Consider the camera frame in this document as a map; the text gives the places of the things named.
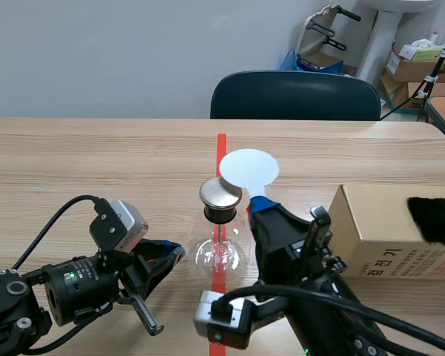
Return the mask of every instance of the dark green chair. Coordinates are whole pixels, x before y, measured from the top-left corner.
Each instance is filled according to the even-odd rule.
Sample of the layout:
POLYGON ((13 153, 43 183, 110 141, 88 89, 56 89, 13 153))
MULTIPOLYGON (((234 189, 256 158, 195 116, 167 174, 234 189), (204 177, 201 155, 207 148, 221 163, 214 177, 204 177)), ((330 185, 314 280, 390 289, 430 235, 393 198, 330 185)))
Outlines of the dark green chair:
POLYGON ((347 76, 242 72, 217 85, 211 118, 376 121, 380 101, 370 84, 347 76))

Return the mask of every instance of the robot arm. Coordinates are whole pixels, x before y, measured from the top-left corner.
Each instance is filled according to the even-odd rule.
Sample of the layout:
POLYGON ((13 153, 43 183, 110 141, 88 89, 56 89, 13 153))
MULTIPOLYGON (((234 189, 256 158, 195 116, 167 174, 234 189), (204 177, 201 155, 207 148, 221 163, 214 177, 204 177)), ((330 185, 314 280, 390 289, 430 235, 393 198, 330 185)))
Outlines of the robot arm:
POLYGON ((345 263, 328 248, 328 212, 302 220, 265 197, 251 199, 251 230, 259 280, 219 294, 204 291, 194 315, 197 333, 213 343, 246 349, 252 332, 281 317, 308 355, 424 355, 388 341, 374 321, 445 351, 445 340, 412 324, 363 306, 340 276, 345 263), (242 299, 255 295, 256 305, 242 299))
MULTIPOLYGON (((98 251, 92 257, 74 257, 23 275, 13 268, 0 271, 0 356, 49 352, 110 312, 115 302, 132 305, 150 335, 163 330, 145 300, 185 250, 170 241, 143 239, 148 226, 132 205, 121 200, 109 204, 98 198, 94 202, 98 216, 90 224, 90 234, 98 251), (38 305, 33 292, 37 284, 44 284, 55 322, 59 326, 73 322, 76 327, 48 346, 30 349, 52 325, 49 312, 38 305)), ((48 223, 45 232, 54 221, 48 223)), ((36 244, 16 266, 23 263, 36 244)))

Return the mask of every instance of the black brush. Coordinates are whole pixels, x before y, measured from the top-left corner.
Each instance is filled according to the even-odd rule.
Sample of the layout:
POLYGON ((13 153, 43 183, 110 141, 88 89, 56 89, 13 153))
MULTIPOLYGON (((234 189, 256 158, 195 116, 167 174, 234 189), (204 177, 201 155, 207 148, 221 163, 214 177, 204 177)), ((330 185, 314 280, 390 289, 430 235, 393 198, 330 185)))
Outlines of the black brush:
POLYGON ((407 200, 410 214, 428 243, 445 245, 445 198, 418 198, 407 200))

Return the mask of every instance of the black cord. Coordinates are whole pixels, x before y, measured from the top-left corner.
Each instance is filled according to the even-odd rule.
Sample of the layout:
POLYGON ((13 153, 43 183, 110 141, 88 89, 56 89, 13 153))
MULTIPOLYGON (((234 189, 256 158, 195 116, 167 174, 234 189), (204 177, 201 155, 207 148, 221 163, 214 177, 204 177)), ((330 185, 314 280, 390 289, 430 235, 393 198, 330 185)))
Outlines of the black cord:
POLYGON ((360 315, 361 317, 364 317, 368 320, 375 321, 377 323, 388 326, 389 328, 398 330, 399 332, 403 332, 404 334, 408 334, 412 337, 415 337, 416 339, 422 340, 425 343, 429 343, 445 351, 445 339, 433 334, 432 332, 428 332, 427 330, 419 328, 418 326, 415 326, 411 323, 407 323, 406 321, 402 321, 400 319, 397 319, 396 317, 384 314, 381 311, 371 309, 367 306, 364 306, 363 304, 339 297, 333 297, 329 294, 309 291, 306 289, 278 285, 250 286, 239 288, 224 294, 217 301, 217 307, 225 310, 230 301, 237 298, 250 297, 253 295, 308 299, 320 303, 329 304, 330 306, 342 309, 345 312, 360 315))
POLYGON ((351 326, 356 329, 356 332, 364 336, 369 342, 375 344, 382 348, 382 350, 389 352, 393 355, 400 356, 428 356, 419 351, 409 349, 405 346, 394 343, 376 334, 371 329, 367 328, 363 323, 361 323, 356 317, 350 315, 350 313, 343 312, 344 317, 350 322, 351 326))
POLYGON ((77 202, 81 202, 82 200, 91 200, 96 204, 99 201, 98 197, 95 197, 94 195, 81 195, 79 197, 75 197, 71 199, 69 202, 64 204, 48 221, 48 223, 44 226, 44 228, 40 231, 36 239, 28 246, 27 250, 23 253, 23 255, 19 258, 18 261, 16 261, 15 265, 12 267, 12 269, 18 269, 23 264, 23 262, 30 256, 31 252, 35 249, 35 247, 39 244, 39 242, 43 239, 43 237, 46 235, 48 230, 53 226, 53 224, 59 219, 63 213, 68 210, 71 206, 76 204, 77 202))
POLYGON ((90 323, 92 323, 95 319, 97 319, 100 316, 100 314, 95 314, 93 317, 90 317, 89 319, 83 321, 82 323, 74 326, 69 332, 62 335, 59 339, 53 341, 52 343, 47 344, 46 346, 39 347, 37 349, 28 349, 26 351, 22 351, 23 355, 43 355, 48 352, 53 351, 54 349, 57 349, 62 344, 68 342, 73 337, 76 336, 78 332, 83 330, 86 326, 88 326, 90 323))

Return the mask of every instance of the white paper disc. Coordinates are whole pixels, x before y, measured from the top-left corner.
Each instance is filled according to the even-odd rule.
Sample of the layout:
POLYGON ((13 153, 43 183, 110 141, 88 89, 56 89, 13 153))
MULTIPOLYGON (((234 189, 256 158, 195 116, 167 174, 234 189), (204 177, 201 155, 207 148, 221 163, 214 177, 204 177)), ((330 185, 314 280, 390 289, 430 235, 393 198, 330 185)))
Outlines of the white paper disc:
POLYGON ((220 172, 226 182, 247 189, 252 198, 266 195, 265 186, 279 175, 279 164, 267 152, 245 148, 227 154, 220 172))

